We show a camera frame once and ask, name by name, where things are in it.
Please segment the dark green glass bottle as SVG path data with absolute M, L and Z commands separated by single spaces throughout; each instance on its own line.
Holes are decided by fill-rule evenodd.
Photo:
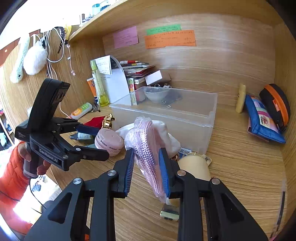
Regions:
M 86 133 L 75 133 L 73 135 L 70 135 L 71 140 L 76 140 L 79 142 L 86 142 L 86 143 L 94 143 L 94 137 L 92 135 L 86 134 Z

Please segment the beige cream plastic tub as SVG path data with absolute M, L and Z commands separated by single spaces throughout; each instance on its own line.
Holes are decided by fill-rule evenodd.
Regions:
M 192 174 L 195 178 L 210 181 L 211 174 L 209 165 L 212 159 L 205 154 L 200 155 L 196 152 L 190 152 L 178 161 L 180 169 Z

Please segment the pink round compact case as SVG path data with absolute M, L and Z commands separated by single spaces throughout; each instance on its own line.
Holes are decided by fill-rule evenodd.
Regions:
M 111 157 L 118 155 L 124 146 L 123 138 L 108 128 L 99 130 L 94 143 L 97 149 L 106 150 Z

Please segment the red velvet gold-ribbon pouch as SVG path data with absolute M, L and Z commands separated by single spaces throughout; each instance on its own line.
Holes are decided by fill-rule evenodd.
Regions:
M 94 117 L 88 122 L 84 123 L 85 126 L 93 127 L 93 128 L 112 128 L 112 122 L 115 120 L 115 117 L 112 113 L 107 116 L 98 116 Z

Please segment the white drawstring cloth pouch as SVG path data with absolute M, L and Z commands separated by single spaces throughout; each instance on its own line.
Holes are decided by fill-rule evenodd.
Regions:
M 181 149 L 180 142 L 174 138 L 169 132 L 167 125 L 160 120 L 152 120 L 153 126 L 154 126 L 154 132 L 155 137 L 159 142 L 159 145 L 161 147 L 165 147 L 166 151 L 168 153 L 168 156 L 172 158 L 175 156 L 179 150 Z M 125 139 L 127 133 L 134 128 L 134 123 L 130 123 L 128 125 L 125 125 L 115 132 L 119 134 L 123 139 Z

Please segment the orange green glue bottle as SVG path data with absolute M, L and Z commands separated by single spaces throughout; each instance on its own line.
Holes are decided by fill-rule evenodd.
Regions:
M 81 105 L 79 108 L 77 108 L 75 111 L 73 111 L 70 114 L 70 117 L 74 120 L 78 120 L 90 111 L 92 111 L 93 106 L 91 103 L 86 102 L 85 104 Z

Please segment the metal nail clippers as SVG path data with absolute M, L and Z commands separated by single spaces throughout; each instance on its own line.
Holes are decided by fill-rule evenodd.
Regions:
M 93 112 L 100 112 L 100 105 L 99 105 L 99 102 L 98 102 L 98 99 L 94 99 L 93 101 Z

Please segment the blue staples box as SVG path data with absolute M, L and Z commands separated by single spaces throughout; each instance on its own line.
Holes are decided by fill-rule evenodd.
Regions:
M 178 151 L 179 158 L 187 156 L 191 152 L 192 152 L 192 150 L 181 147 L 180 150 Z

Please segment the yellow spray bottle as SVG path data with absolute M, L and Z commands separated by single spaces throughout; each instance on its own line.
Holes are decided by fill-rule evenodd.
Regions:
M 92 69 L 92 76 L 94 78 L 94 84 L 96 89 L 96 95 L 98 98 L 99 105 L 105 107 L 109 105 L 107 94 L 104 90 L 101 74 L 97 68 L 95 60 L 90 61 L 91 69 Z

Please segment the orange jacket sleeve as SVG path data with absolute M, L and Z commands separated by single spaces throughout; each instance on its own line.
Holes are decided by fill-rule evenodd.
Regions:
M 29 185 L 29 179 L 23 175 L 23 158 L 18 151 L 18 147 L 23 146 L 24 142 L 20 142 L 9 152 L 10 158 L 1 176 L 1 215 L 10 228 L 26 235 L 32 224 L 22 220 L 14 212 Z

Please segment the clear plastic storage bin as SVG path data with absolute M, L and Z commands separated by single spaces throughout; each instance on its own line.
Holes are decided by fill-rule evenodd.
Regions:
M 115 117 L 114 127 L 119 129 L 133 123 L 139 116 L 163 121 L 181 147 L 206 154 L 214 126 L 218 95 L 175 88 L 182 99 L 170 105 L 162 105 L 147 99 L 143 90 L 144 87 L 141 87 L 135 91 L 140 97 L 137 105 L 132 105 L 130 94 L 110 105 Z

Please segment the pink notebook under pouch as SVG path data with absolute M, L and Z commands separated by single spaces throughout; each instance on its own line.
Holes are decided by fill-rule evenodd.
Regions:
M 251 130 L 252 130 L 252 128 L 251 128 L 251 121 L 250 121 L 250 118 L 248 118 L 247 132 L 248 132 L 249 134 L 253 135 L 253 136 L 256 136 L 256 137 L 260 138 L 261 140 L 263 140 L 263 141 L 265 141 L 265 142 L 269 142 L 268 139 L 263 138 L 263 137 L 261 137 L 261 136 L 259 136 L 259 135 L 257 135 L 257 134 L 254 134 Z

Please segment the blue patchwork pouch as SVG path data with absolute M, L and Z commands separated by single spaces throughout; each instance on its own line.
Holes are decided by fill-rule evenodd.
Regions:
M 245 97 L 245 107 L 251 121 L 251 131 L 254 134 L 270 141 L 281 144 L 286 143 L 284 136 L 280 133 L 261 100 L 247 94 Z

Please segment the clear bowl with clips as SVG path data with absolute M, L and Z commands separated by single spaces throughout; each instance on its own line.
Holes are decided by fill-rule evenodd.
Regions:
M 144 87 L 145 97 L 153 103 L 170 105 L 182 99 L 178 90 L 170 87 Z

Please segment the orange sticky note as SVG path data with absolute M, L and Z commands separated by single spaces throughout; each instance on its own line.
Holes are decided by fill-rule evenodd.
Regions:
M 144 37 L 146 49 L 156 49 L 171 46 L 196 46 L 193 30 L 163 32 Z

